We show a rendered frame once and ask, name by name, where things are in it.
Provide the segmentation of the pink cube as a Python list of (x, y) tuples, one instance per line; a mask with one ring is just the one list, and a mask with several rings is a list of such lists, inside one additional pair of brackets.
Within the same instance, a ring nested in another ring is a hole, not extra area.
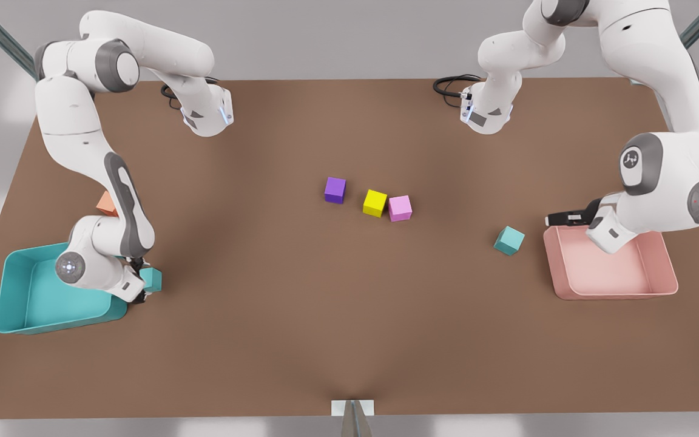
[(388, 199), (388, 213), (392, 222), (410, 219), (411, 213), (413, 213), (410, 197), (408, 195), (390, 197)]

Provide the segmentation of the teal blue cube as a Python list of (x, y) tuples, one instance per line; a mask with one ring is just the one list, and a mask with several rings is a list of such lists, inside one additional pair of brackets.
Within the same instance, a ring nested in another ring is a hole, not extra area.
[(493, 247), (494, 249), (497, 249), (497, 251), (503, 252), (503, 254), (512, 256), (521, 248), (524, 237), (524, 233), (519, 232), (510, 226), (506, 226), (499, 233)]
[(158, 269), (147, 266), (139, 271), (139, 276), (145, 282), (143, 291), (146, 294), (157, 293), (163, 288), (163, 274)]

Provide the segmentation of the teal plastic tray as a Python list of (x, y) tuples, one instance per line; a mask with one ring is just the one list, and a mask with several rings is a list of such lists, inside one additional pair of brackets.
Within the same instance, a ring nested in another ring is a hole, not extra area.
[(62, 282), (56, 258), (66, 242), (13, 251), (4, 261), (0, 286), (0, 334), (42, 334), (119, 320), (127, 302), (100, 290)]

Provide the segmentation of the pale post foot plate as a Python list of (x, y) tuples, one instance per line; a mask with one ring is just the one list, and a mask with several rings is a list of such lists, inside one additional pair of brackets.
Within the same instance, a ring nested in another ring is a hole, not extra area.
[[(343, 416), (346, 410), (346, 403), (349, 400), (332, 400), (331, 401), (331, 415), (332, 416)], [(362, 409), (363, 414), (366, 416), (374, 416), (374, 401), (373, 400), (355, 400), (353, 401), (357, 409)]]

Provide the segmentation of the yellow cube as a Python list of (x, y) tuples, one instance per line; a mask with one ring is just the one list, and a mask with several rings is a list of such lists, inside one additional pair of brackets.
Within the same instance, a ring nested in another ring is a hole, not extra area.
[(382, 192), (368, 190), (363, 200), (362, 211), (366, 215), (380, 218), (385, 210), (388, 196)]

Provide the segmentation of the pink plastic tray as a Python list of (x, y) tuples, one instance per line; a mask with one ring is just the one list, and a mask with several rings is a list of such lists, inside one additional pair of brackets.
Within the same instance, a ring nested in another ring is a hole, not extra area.
[(641, 234), (615, 254), (599, 249), (587, 237), (586, 226), (552, 226), (543, 239), (553, 288), (561, 299), (650, 299), (678, 291), (660, 232)]

